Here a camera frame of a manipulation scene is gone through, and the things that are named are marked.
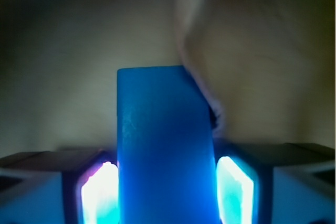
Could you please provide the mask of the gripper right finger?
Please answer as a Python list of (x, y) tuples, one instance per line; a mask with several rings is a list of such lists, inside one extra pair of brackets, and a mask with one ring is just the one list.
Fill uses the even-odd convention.
[(314, 143), (214, 145), (221, 223), (335, 223), (335, 150)]

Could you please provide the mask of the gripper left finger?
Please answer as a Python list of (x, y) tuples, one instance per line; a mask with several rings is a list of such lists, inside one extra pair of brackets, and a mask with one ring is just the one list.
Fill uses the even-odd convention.
[(119, 171), (105, 150), (1, 158), (1, 223), (119, 223)]

